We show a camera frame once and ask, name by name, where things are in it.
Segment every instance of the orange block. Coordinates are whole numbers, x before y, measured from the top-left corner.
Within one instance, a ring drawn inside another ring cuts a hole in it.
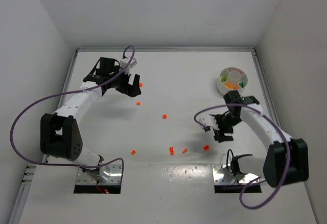
[[[174,147],[169,147],[170,155],[174,155]]]

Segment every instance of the white wall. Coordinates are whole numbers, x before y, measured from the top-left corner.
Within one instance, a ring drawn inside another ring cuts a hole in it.
[[[282,0],[258,46],[283,128],[309,146],[307,190],[327,223],[327,0]]]
[[[41,0],[67,44],[254,46],[280,0]]]
[[[36,99],[61,91],[72,53],[39,0],[0,0],[0,8],[0,223],[7,223],[26,166],[11,149],[11,123]],[[41,158],[40,117],[57,104],[40,104],[19,122],[14,138],[26,156]]]

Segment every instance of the purple cable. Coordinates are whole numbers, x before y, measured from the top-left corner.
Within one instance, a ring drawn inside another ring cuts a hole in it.
[[[127,64],[124,66],[124,68],[122,68],[115,76],[113,76],[112,78],[110,78],[108,81],[104,82],[104,83],[101,83],[100,85],[97,85],[97,86],[94,86],[94,87],[90,87],[90,88],[86,88],[85,90],[86,91],[90,91],[90,90],[93,90],[95,88],[99,88],[99,87],[102,87],[104,85],[107,85],[108,83],[112,82],[113,80],[115,80],[119,75],[121,75],[122,73],[125,72],[125,70],[127,69],[127,67],[129,66],[129,64],[132,62],[133,58],[134,58],[134,54],[135,54],[135,48],[133,46],[128,46],[124,52],[123,52],[123,57],[125,57],[125,53],[126,51],[129,49],[129,48],[132,48],[132,55],[130,57],[130,60],[127,62]],[[51,98],[55,98],[55,97],[59,97],[59,96],[63,96],[63,95],[70,95],[70,94],[77,94],[77,93],[82,93],[84,92],[84,90],[74,90],[74,91],[68,91],[68,92],[63,92],[63,93],[59,93],[59,94],[54,94],[54,95],[50,95],[50,96],[47,96],[47,97],[44,97],[42,99],[39,99],[35,102],[33,102],[32,104],[30,104],[29,106],[27,106],[21,113],[18,114],[18,116],[15,118],[13,124],[11,125],[11,128],[10,128],[10,144],[11,144],[11,147],[12,149],[15,151],[15,153],[20,156],[22,159],[24,159],[25,161],[31,163],[31,164],[36,164],[36,165],[46,165],[46,166],[73,166],[73,167],[81,167],[80,165],[77,165],[77,164],[48,164],[48,163],[42,163],[42,162],[38,162],[38,161],[34,161],[32,159],[28,159],[27,157],[25,157],[23,154],[21,154],[16,146],[15,146],[15,143],[14,143],[14,139],[13,139],[13,134],[14,134],[14,128],[19,120],[19,118],[27,111],[29,110],[31,107],[33,107],[34,105],[44,101],[44,100],[48,100],[48,99],[51,99]],[[83,165],[83,168],[100,168],[100,167],[103,167],[103,166],[106,166],[108,164],[111,164],[117,160],[121,160],[122,161],[122,176],[121,176],[121,182],[120,182],[120,185],[122,184],[122,179],[123,179],[123,172],[124,172],[124,160],[122,158],[117,158],[117,159],[114,159],[114,160],[111,160],[107,163],[104,163],[104,164],[100,164],[98,166],[89,166],[89,165]]]
[[[198,113],[196,113],[195,115],[194,115],[194,121],[196,122],[196,123],[198,123],[198,124],[200,124],[201,126],[204,126],[205,127],[205,125],[204,124],[202,124],[202,123],[200,123],[199,121],[197,121],[196,120],[196,118],[197,118],[197,116],[198,115],[200,115],[201,113],[204,113],[204,112],[206,112],[206,111],[208,111],[208,110],[212,110],[212,109],[217,109],[217,108],[222,108],[222,107],[233,107],[233,106],[237,106],[237,107],[245,107],[245,108],[247,108],[247,109],[250,109],[250,110],[252,110],[252,111],[254,111],[255,113],[257,113],[257,114],[259,114],[259,115],[261,115],[261,112],[259,111],[259,110],[257,110],[257,109],[254,109],[254,108],[252,108],[252,107],[250,107],[250,106],[247,106],[247,105],[243,105],[243,104],[225,104],[225,105],[217,105],[217,106],[213,106],[213,107],[209,107],[209,108],[206,108],[206,109],[204,109],[204,110],[201,110],[201,111],[199,111]],[[289,168],[289,166],[290,166],[290,161],[291,161],[291,151],[290,151],[290,146],[289,146],[289,144],[288,144],[288,142],[287,142],[287,140],[286,140],[286,138],[285,138],[285,136],[284,136],[284,134],[283,134],[283,132],[281,131],[281,129],[268,117],[268,116],[266,116],[266,115],[263,115],[263,117],[274,127],[274,129],[276,129],[276,131],[278,132],[278,134],[280,135],[280,137],[282,138],[282,140],[283,140],[283,142],[285,143],[285,146],[286,146],[286,155],[287,155],[287,157],[286,157],[286,163],[285,163],[285,168],[284,168],[284,171],[283,171],[283,174],[282,174],[282,177],[281,177],[281,180],[279,181],[279,183],[278,183],[278,185],[276,186],[276,188],[275,188],[275,190],[271,193],[271,195],[266,199],[266,200],[264,200],[261,204],[258,204],[258,205],[256,205],[256,206],[248,206],[248,205],[246,205],[244,202],[243,202],[243,199],[242,199],[242,196],[243,196],[243,193],[245,192],[245,190],[246,190],[246,188],[248,188],[250,185],[251,185],[251,183],[253,183],[254,181],[256,181],[258,178],[256,178],[256,179],[254,179],[254,180],[252,180],[252,181],[250,181],[248,184],[246,184],[244,187],[243,187],[243,189],[242,189],[242,191],[241,191],[241,193],[240,193],[240,197],[239,197],[239,199],[240,199],[240,202],[241,202],[241,205],[244,207],[244,208],[247,208],[247,209],[249,209],[249,210],[257,210],[257,209],[259,209],[259,208],[261,208],[261,207],[263,207],[263,206],[265,206],[267,203],[269,203],[275,196],[276,196],[276,194],[278,193],[278,191],[281,189],[281,187],[282,187],[282,185],[283,185],[283,183],[284,183],[284,181],[285,181],[285,178],[286,178],[286,175],[287,175],[287,171],[288,171],[288,168]]]

